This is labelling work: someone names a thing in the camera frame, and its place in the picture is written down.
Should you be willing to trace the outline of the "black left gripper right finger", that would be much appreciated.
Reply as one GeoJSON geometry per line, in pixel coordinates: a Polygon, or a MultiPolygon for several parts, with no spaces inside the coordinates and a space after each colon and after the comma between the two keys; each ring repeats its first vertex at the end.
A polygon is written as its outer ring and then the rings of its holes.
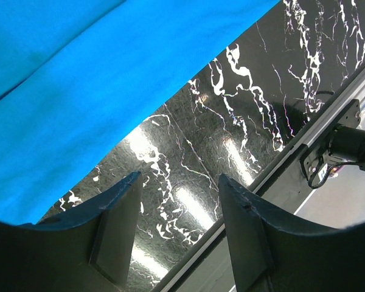
{"type": "Polygon", "coordinates": [[[365,222],[305,220],[228,175],[218,187],[237,291],[365,291],[365,222]]]}

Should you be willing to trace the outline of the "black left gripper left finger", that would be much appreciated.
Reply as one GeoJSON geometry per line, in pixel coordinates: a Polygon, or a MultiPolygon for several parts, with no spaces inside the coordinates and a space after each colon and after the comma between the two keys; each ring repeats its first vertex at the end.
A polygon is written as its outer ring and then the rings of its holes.
{"type": "Polygon", "coordinates": [[[38,224],[0,222],[0,291],[119,291],[127,282],[143,177],[38,224]]]}

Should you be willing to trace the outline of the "blue t shirt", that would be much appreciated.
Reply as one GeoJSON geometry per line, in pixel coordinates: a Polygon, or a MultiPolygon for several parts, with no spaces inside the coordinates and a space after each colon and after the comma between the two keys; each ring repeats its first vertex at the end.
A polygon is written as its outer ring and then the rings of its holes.
{"type": "Polygon", "coordinates": [[[275,1],[0,1],[0,221],[36,223],[275,1]]]}

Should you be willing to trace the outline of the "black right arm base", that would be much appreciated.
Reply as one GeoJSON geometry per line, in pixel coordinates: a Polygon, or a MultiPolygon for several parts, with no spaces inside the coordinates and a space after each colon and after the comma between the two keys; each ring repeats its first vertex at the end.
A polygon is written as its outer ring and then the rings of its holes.
{"type": "Polygon", "coordinates": [[[365,130],[358,128],[360,122],[360,101],[353,99],[300,158],[311,189],[322,187],[332,171],[346,165],[365,172],[365,130]]]}

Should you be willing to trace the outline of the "aluminium frame rail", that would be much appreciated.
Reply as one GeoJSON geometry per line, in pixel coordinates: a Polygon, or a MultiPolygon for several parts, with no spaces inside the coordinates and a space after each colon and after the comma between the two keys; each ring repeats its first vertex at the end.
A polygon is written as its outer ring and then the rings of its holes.
{"type": "Polygon", "coordinates": [[[323,111],[303,127],[296,138],[259,175],[250,189],[266,199],[300,198],[304,192],[315,190],[308,186],[307,179],[302,172],[300,158],[353,99],[360,101],[362,113],[365,109],[365,65],[334,93],[323,111]]]}

